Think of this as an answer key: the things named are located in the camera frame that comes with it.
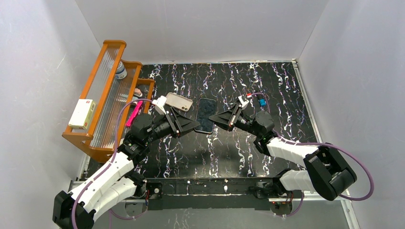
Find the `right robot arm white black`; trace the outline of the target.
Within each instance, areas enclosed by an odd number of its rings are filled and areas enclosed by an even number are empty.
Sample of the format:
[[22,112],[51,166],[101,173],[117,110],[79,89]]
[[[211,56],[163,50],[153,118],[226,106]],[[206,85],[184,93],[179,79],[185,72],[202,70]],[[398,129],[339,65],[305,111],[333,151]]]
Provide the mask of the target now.
[[338,149],[318,143],[296,143],[280,137],[269,112],[260,111],[254,118],[245,116],[237,105],[209,117],[215,125],[232,131],[234,128],[254,136],[257,151],[269,157],[282,158],[304,170],[286,170],[273,180],[273,189],[280,194],[288,191],[317,192],[332,201],[357,181],[357,175]]

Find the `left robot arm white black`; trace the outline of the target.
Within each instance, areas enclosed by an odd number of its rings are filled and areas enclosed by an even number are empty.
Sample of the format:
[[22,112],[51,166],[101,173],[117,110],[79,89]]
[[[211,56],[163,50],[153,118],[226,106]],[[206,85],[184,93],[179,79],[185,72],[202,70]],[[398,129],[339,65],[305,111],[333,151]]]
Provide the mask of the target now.
[[52,221],[61,229],[91,229],[120,201],[146,193],[146,179],[134,168],[150,152],[150,144],[167,136],[188,134],[200,123],[170,108],[159,118],[138,115],[113,156],[90,178],[54,198]]

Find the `black phone case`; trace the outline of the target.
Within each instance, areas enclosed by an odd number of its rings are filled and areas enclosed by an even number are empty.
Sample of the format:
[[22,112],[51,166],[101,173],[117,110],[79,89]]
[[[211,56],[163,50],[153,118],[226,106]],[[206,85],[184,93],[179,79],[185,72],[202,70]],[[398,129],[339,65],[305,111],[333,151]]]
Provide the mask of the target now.
[[211,98],[201,97],[199,99],[195,120],[200,125],[194,128],[194,131],[201,134],[210,135],[213,133],[214,122],[209,119],[215,115],[217,110],[217,101]]

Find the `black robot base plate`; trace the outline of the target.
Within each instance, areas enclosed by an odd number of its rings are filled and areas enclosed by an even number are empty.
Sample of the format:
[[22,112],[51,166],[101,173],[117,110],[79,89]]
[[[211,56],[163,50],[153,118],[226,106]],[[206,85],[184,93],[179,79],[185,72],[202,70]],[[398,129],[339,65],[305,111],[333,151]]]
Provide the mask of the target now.
[[275,208],[290,212],[300,202],[301,192],[283,191],[275,184],[269,177],[149,178],[124,203],[145,203],[149,210]]

